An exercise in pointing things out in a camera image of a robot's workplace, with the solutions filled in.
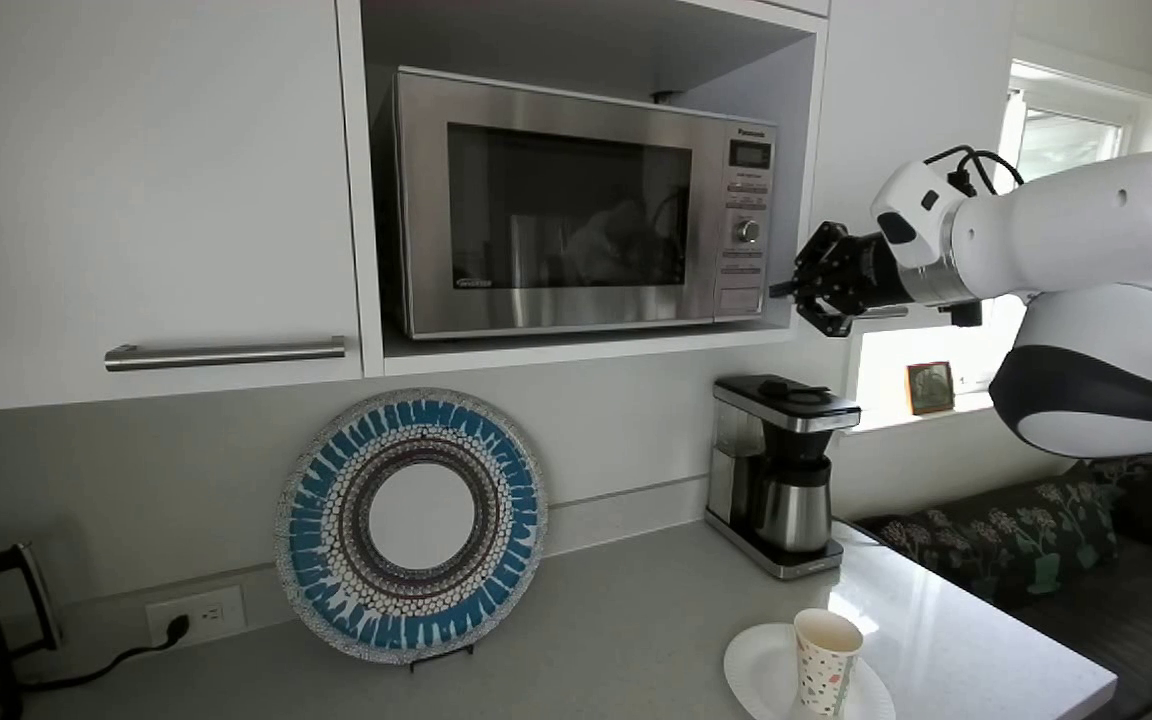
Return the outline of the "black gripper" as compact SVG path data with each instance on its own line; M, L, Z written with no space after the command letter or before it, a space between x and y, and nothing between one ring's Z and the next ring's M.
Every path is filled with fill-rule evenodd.
M851 318L873 309L910 302L901 267L881 231L851 234L844 223L825 220L794 263L794 281L767 288L794 297L795 313L825 336L850 336Z

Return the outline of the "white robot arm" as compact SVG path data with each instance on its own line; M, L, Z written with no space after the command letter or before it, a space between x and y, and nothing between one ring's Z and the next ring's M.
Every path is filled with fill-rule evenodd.
M778 297L825 336L875 309L1022 297L996 415L1054 455L1152 455L1152 153L1006 194L910 164L875 194L875 231L825 220Z

